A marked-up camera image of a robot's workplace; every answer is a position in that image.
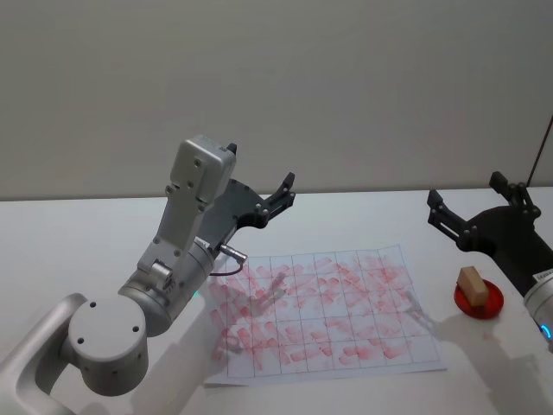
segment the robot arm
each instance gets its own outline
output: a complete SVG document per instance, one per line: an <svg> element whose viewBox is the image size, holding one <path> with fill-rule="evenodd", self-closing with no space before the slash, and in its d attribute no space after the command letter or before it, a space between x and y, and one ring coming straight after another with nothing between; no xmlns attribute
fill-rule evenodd
<svg viewBox="0 0 553 415"><path fill-rule="evenodd" d="M463 220L443 203L440 194L430 190L429 224L451 238L464 252L488 255L509 278L530 315L553 348L553 251L540 238L534 220L541 215L523 183L509 184L495 172L490 187L509 206L494 207Z"/></svg>
<svg viewBox="0 0 553 415"><path fill-rule="evenodd" d="M0 413L71 415L49 393L65 366L76 366L94 392L127 393L148 369L147 337L168 330L212 273L220 253L242 266L227 244L241 227L266 227L294 203L289 173L264 200L230 179L236 145L206 137L177 153L159 229L118 295L66 297L0 363Z"/></svg>

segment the small block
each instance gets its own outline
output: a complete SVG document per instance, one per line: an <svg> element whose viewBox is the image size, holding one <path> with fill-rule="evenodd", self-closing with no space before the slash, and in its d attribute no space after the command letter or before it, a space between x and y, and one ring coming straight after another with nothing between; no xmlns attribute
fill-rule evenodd
<svg viewBox="0 0 553 415"><path fill-rule="evenodd" d="M484 305L490 294L484 280L473 266L461 268L457 284L472 307Z"/></svg>

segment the blue light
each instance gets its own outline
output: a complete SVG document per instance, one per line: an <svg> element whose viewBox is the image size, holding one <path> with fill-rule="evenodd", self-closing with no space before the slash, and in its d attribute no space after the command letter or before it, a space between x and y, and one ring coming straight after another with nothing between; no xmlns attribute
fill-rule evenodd
<svg viewBox="0 0 553 415"><path fill-rule="evenodd" d="M550 340L551 339L551 332L548 329L548 327L545 324L542 324L539 328L543 331L543 333L545 334L545 337L547 337L547 340Z"/></svg>

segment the white wall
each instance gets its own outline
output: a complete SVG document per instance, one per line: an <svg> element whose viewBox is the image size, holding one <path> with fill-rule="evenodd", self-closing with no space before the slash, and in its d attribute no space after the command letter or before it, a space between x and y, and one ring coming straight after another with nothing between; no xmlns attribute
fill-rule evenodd
<svg viewBox="0 0 553 415"><path fill-rule="evenodd" d="M300 190L524 180L550 0L3 0L0 198L159 194L177 144ZM540 176L553 184L551 175Z"/></svg>

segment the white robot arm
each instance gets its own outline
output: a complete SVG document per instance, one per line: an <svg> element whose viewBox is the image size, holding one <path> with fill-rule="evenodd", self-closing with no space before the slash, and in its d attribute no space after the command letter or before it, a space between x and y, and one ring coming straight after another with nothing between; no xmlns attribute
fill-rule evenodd
<svg viewBox="0 0 553 415"><path fill-rule="evenodd" d="M112 296L63 299L0 363L0 413L70 415L49 393L67 364L94 392L127 393L148 369L147 337L164 333L212 273L223 252L241 269L246 256L227 245L241 227L262 228L292 206L294 175L262 199L231 179L236 145L199 136L181 144L165 188L159 229L137 270Z"/></svg>

